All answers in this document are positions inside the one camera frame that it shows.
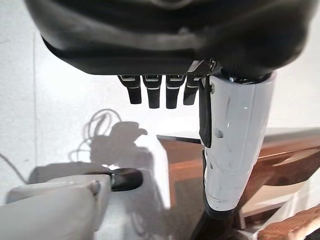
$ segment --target black robotic finger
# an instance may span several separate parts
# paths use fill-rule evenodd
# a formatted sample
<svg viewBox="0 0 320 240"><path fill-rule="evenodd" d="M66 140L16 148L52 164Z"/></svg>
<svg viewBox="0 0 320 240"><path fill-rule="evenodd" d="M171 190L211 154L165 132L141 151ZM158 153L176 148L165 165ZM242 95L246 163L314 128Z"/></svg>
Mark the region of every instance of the black robotic finger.
<svg viewBox="0 0 320 240"><path fill-rule="evenodd" d="M139 75L118 75L123 86L129 93L131 104L141 104L141 84Z"/></svg>
<svg viewBox="0 0 320 240"><path fill-rule="evenodd" d="M149 108L158 109L160 107L162 75L145 75L142 76L142 79L148 93Z"/></svg>
<svg viewBox="0 0 320 240"><path fill-rule="evenodd" d="M201 79L201 77L195 75L188 75L186 77L186 84L183 94L184 105L193 105L195 103L195 98L199 89L199 82L201 81Z"/></svg>
<svg viewBox="0 0 320 240"><path fill-rule="evenodd" d="M179 89L184 84L185 75L167 75L165 80L166 108L175 109L177 107L177 99Z"/></svg>

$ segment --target white robotic arm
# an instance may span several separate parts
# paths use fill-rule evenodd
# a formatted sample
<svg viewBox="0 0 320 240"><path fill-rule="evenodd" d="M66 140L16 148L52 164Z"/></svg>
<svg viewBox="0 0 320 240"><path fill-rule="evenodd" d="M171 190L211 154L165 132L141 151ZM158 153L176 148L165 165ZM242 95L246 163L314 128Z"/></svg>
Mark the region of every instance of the white robotic arm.
<svg viewBox="0 0 320 240"><path fill-rule="evenodd" d="M106 174L75 175L19 186L0 206L2 240L92 240L112 185Z"/></svg>
<svg viewBox="0 0 320 240"><path fill-rule="evenodd" d="M247 82L210 76L200 86L208 112L200 110L204 203L213 218L231 214L243 194L263 143L275 77Z"/></svg>

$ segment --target black rubber tip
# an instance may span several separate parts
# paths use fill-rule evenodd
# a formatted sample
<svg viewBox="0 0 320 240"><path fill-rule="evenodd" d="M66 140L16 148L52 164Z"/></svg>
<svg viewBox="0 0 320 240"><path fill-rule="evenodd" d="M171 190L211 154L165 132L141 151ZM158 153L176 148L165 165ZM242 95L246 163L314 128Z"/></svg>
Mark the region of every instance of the black rubber tip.
<svg viewBox="0 0 320 240"><path fill-rule="evenodd" d="M131 104L141 104L141 87L127 88Z"/></svg>
<svg viewBox="0 0 320 240"><path fill-rule="evenodd" d="M144 181L142 172L135 168L119 168L112 171L111 190L130 191L139 188Z"/></svg>
<svg viewBox="0 0 320 240"><path fill-rule="evenodd" d="M183 93L183 105L193 105L195 103L197 91L198 88L185 86Z"/></svg>
<svg viewBox="0 0 320 240"><path fill-rule="evenodd" d="M158 109L160 107L160 88L148 89L149 108Z"/></svg>
<svg viewBox="0 0 320 240"><path fill-rule="evenodd" d="M177 100L178 100L179 88L177 89L166 89L165 92L165 106L167 109L175 109L177 108Z"/></svg>

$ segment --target white plastic casing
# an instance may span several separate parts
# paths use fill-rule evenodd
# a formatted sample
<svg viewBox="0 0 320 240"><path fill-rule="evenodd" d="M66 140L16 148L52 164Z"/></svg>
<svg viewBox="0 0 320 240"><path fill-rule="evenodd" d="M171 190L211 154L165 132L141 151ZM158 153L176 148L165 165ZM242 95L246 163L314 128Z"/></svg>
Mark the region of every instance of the white plastic casing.
<svg viewBox="0 0 320 240"><path fill-rule="evenodd" d="M257 161L276 74L257 84L210 77L212 140L205 148L205 195L216 211L234 209Z"/></svg>

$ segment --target white robot forearm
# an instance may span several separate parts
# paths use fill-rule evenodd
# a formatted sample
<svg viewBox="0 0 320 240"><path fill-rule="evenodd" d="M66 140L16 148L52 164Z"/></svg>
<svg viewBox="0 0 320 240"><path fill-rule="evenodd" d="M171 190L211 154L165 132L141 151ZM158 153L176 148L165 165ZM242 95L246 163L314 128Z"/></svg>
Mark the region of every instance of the white robot forearm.
<svg viewBox="0 0 320 240"><path fill-rule="evenodd" d="M204 202L213 218L229 215L243 194L264 139L275 77L208 76L200 84Z"/></svg>

